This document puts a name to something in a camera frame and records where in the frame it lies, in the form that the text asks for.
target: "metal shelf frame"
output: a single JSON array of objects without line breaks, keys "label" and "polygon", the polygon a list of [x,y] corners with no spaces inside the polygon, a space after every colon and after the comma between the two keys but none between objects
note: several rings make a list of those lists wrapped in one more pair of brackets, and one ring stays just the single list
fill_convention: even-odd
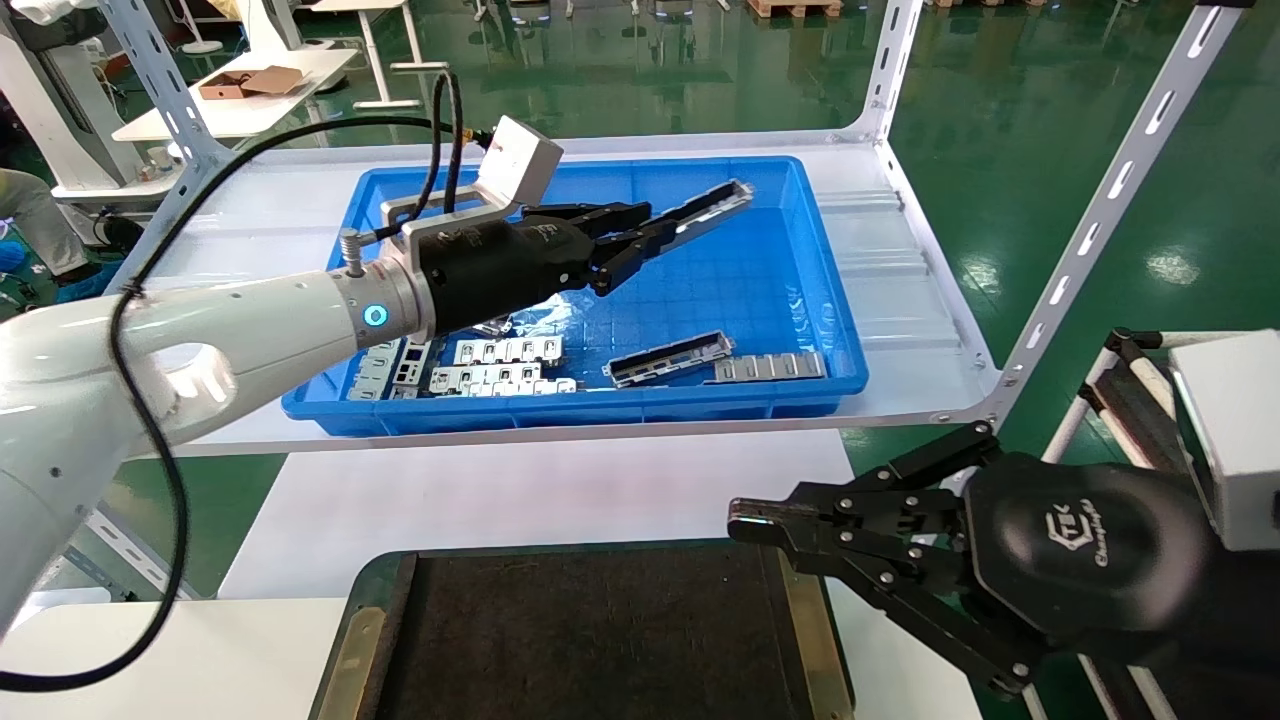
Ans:
[{"label": "metal shelf frame", "polygon": [[[1234,3],[1231,0],[1221,1],[1240,4],[1238,0]],[[119,283],[141,266],[148,252],[155,249],[161,232],[172,225],[195,191],[207,183],[216,169],[227,163],[230,151],[209,136],[200,111],[191,102],[191,95],[183,85],[182,76],[178,73],[146,5],[137,0],[104,0],[102,9],[111,28],[124,45],[143,87],[168,120],[173,137],[183,149],[187,159],[186,168],[174,184],[174,191],[160,205],[136,251],[122,268],[116,281]],[[922,12],[923,0],[888,0],[863,111],[854,123],[845,128],[563,141],[566,160],[786,154],[799,158],[805,164],[828,236],[832,240],[833,251],[837,255],[837,263],[841,264],[841,278],[850,295],[859,332],[864,336],[864,348],[868,351],[868,360],[872,365],[872,380],[868,389],[860,396],[849,398],[836,415],[801,420],[532,428],[401,438],[321,438],[314,433],[298,434],[302,430],[293,429],[292,434],[285,433],[274,445],[256,442],[253,438],[264,437],[264,433],[269,436],[273,428],[287,421],[276,404],[274,413],[278,416],[268,416],[273,410],[266,409],[238,421],[252,420],[259,421],[259,425],[242,425],[238,434],[224,432],[234,428],[233,424],[224,430],[212,433],[211,439],[206,443],[202,445],[197,441],[179,448],[179,452],[184,455],[223,455],[577,439],[636,434],[968,423],[975,419],[987,419],[998,427],[1043,356],[1079,288],[1083,287],[1130,200],[1189,105],[1208,67],[1226,42],[1243,9],[1212,4],[1199,4],[1194,8],[1139,108],[1111,167],[1085,208],[1075,232],[1066,242],[1062,256],[1047,279],[1036,307],[1028,316],[1018,343],[1002,366],[997,365],[987,348],[980,328],[965,302],[938,238],[929,227],[924,209],[888,140]],[[294,255],[302,256],[306,263],[314,263],[312,256],[317,252],[315,236],[324,236],[325,231],[314,227],[315,223],[312,227],[298,227],[298,223],[289,225],[284,220],[279,220],[276,225],[270,228],[247,224],[250,217],[253,218],[255,223],[268,222],[261,218],[269,218],[274,211],[269,206],[255,209],[255,193],[251,192],[253,187],[257,188],[257,193],[268,187],[284,187],[288,184],[287,176],[282,173],[294,173],[296,177],[306,178],[315,176],[321,168],[325,173],[346,172],[347,174],[342,176],[344,179],[355,178],[371,167],[421,164],[425,156],[425,147],[407,146],[275,150],[268,152],[247,165],[242,173],[237,174],[237,179],[229,183],[229,186],[234,186],[237,182],[242,183],[239,192],[224,188],[209,202],[207,210],[212,215],[219,204],[218,196],[234,195],[234,201],[242,204],[242,217],[232,218],[223,213],[218,220],[223,224],[214,231],[207,229],[207,227],[204,231],[198,227],[184,231],[183,242],[179,243],[186,245],[180,254],[184,258],[180,261],[166,259],[161,263],[154,284],[156,287],[173,287],[255,279],[253,277],[219,275],[218,273],[207,273],[195,278],[184,274],[180,268],[182,261],[188,261],[201,254],[204,254],[202,258],[207,259],[218,252],[224,252],[224,249],[230,247],[237,240],[243,240],[246,234],[255,232],[273,236],[288,232],[296,234],[310,232],[312,236],[311,246],[308,246],[311,255],[306,252]],[[900,206],[893,208],[888,214],[884,213],[883,202],[886,192],[896,193],[901,201]],[[300,201],[308,201],[307,193],[298,192],[298,195]],[[333,197],[323,200],[332,204]],[[198,218],[196,223],[192,223],[192,225],[201,224]],[[877,246],[872,242],[872,246],[865,246],[867,238],[874,238],[879,228],[884,228],[888,234],[899,233],[902,243]],[[329,232],[321,238],[324,245],[320,246],[323,250],[320,258],[328,255],[328,243],[332,242],[332,237],[333,233]],[[288,246],[280,245],[279,247],[284,250],[275,251],[276,265],[268,266],[261,272],[283,274],[282,269],[302,272],[319,266],[316,264],[289,266],[288,263],[297,263],[297,260],[285,259]],[[874,282],[863,282],[865,274],[872,272],[868,268],[874,268]],[[916,292],[922,287],[924,290],[918,296],[911,296],[910,302],[919,306],[937,306],[931,316],[931,323],[925,323],[928,327],[911,328],[911,332],[905,334],[900,332],[899,325],[892,325],[883,333],[874,332],[879,318],[868,318],[868,315],[874,315],[873,310],[877,304],[883,306],[886,305],[883,299],[897,300],[899,295],[893,293]],[[929,351],[927,354],[918,352],[916,348],[922,346],[928,346]],[[910,361],[913,352],[919,356],[928,355],[931,360],[913,364]],[[923,386],[923,389],[918,389],[916,386]],[[148,582],[154,582],[156,573],[154,562],[148,560],[143,566],[133,564],[127,556],[125,560],[137,566]]]}]

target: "white table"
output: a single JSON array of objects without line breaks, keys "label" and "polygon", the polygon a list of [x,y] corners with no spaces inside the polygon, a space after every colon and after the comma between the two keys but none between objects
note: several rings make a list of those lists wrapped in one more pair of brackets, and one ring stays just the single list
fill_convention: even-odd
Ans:
[{"label": "white table", "polygon": [[[343,65],[355,56],[355,50],[346,49],[246,53],[192,85],[191,95],[211,136],[253,137],[271,129],[300,102],[342,72]],[[218,73],[261,70],[269,65],[285,65],[302,70],[303,83],[285,95],[255,95],[241,100],[205,100],[200,96],[198,86]],[[120,142],[168,141],[170,133],[160,111],[151,109],[113,132],[111,138]]]},{"label": "white table", "polygon": [[413,13],[408,9],[408,0],[320,0],[307,9],[317,13],[347,13],[355,10],[360,15],[360,29],[365,33],[365,51],[369,54],[369,67],[374,70],[374,83],[378,85],[378,100],[362,100],[352,104],[357,110],[375,110],[385,108],[417,108],[421,100],[392,100],[387,88],[387,76],[383,74],[383,60],[378,54],[378,42],[374,41],[374,31],[369,23],[370,10],[390,10],[399,8],[404,17],[404,33],[408,36],[410,53],[413,56],[411,63],[392,63],[393,70],[434,70],[448,67],[445,63],[426,63],[422,60],[422,50],[417,45],[417,27],[413,24]]},{"label": "white table", "polygon": [[[180,602],[155,644],[119,675],[61,693],[0,693],[0,717],[306,720],[344,600]],[[133,643],[154,602],[69,605],[0,644],[0,669],[96,667]]]},{"label": "white table", "polygon": [[[346,597],[392,551],[722,538],[733,497],[850,477],[836,430],[298,454],[219,597]],[[828,588],[859,720],[980,717],[960,671]]]}]

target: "metal bracket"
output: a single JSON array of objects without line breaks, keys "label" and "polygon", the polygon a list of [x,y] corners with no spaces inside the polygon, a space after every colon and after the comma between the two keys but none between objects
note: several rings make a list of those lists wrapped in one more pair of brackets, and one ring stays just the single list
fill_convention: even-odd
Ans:
[{"label": "metal bracket", "polygon": [[106,588],[106,592],[111,593],[111,602],[137,600],[137,596],[133,592],[124,589],[124,587],[113,580],[111,577],[106,574],[106,570],[99,566],[97,562],[90,560],[87,555],[76,550],[74,546],[67,546],[67,550],[63,551],[63,557],[79,569],[81,573],[88,575],[91,580],[102,588]]},{"label": "metal bracket", "polygon": [[[100,502],[97,509],[84,518],[84,527],[101,538],[116,555],[123,557],[143,579],[151,583],[157,591],[164,592],[164,585],[169,582],[169,562],[161,560],[151,550],[151,546],[134,536],[124,523],[120,523],[105,502]],[[200,600],[200,594],[183,580],[178,588],[178,598]]]},{"label": "metal bracket", "polygon": [[102,0],[101,8],[111,32],[124,46],[142,87],[155,102],[160,117],[165,119],[165,126],[182,150],[187,165],[147,224],[134,251],[124,260],[108,286],[108,292],[115,292],[147,260],[164,232],[173,225],[196,191],[227,163],[232,151],[209,135],[209,128],[200,117],[191,91],[178,72],[178,65],[174,64],[169,46],[156,28],[147,5],[137,0]]},{"label": "metal bracket", "polygon": [[1071,233],[1057,268],[1050,275],[1048,284],[1018,337],[1000,382],[973,416],[989,418],[998,428],[1009,414],[1027,384],[1032,368],[1044,355],[1068,307],[1084,286],[1084,279],[1120,224],[1143,178],[1155,164],[1183,110],[1190,104],[1204,73],[1213,64],[1213,58],[1231,35],[1240,13],[1243,10],[1221,6],[1197,6],[1192,12],[1111,160],[1111,167],[1102,177],[1102,183],[1093,193],[1093,200],[1085,208],[1080,224]]},{"label": "metal bracket", "polygon": [[891,0],[884,8],[884,22],[881,23],[879,46],[872,61],[863,114],[844,132],[865,136],[869,142],[888,137],[923,5],[924,0]]}]

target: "green floor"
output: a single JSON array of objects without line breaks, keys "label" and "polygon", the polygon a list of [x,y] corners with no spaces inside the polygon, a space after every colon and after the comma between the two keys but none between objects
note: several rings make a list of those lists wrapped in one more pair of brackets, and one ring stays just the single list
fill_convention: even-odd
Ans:
[{"label": "green floor", "polygon": [[[842,126],[861,108],[884,5],[846,0],[838,20],[799,22],[759,20],[741,0],[728,13],[696,0],[690,22],[667,24],[655,0],[643,0],[639,18],[618,0],[582,3],[571,23],[556,1],[521,12],[550,15],[547,27],[518,27],[504,5],[477,24],[463,0],[412,0],[428,59],[448,60],[461,78],[468,124],[506,113],[552,137]],[[996,356],[1015,341],[1193,4],[925,9],[891,140]],[[352,18],[298,12],[298,20],[311,36],[357,35]],[[1112,325],[1280,325],[1277,23],[1280,4],[1266,3],[1238,26],[1009,418],[1007,446],[1043,448]],[[375,31],[388,61],[407,58],[398,15]],[[352,101],[375,96],[367,68],[349,78],[349,88],[321,100],[325,114],[351,114]],[[132,90],[127,114],[147,108],[137,87],[120,85]],[[394,97],[424,90],[413,77],[392,77]],[[397,132],[338,141],[422,140]],[[865,468],[937,432],[854,430],[846,446]],[[1105,430],[1091,425],[1068,460],[1110,456]],[[198,591],[216,589],[282,462],[183,461]],[[169,500],[154,464],[124,468],[109,500],[157,548],[170,547]],[[1042,687],[1051,707],[1085,694],[1066,665]],[[991,716],[1023,715],[983,702]],[[1070,715],[1100,716],[1075,706]]]}]

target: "cable connector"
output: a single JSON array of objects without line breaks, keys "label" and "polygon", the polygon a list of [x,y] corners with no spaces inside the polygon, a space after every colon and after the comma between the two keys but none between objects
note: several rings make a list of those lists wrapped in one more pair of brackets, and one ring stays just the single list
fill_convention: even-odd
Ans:
[{"label": "cable connector", "polygon": [[466,131],[463,131],[462,137],[467,142],[475,142],[476,145],[479,145],[484,150],[489,150],[489,145],[493,143],[493,133],[492,132],[485,132],[483,129],[471,129],[471,128],[467,128]]}]

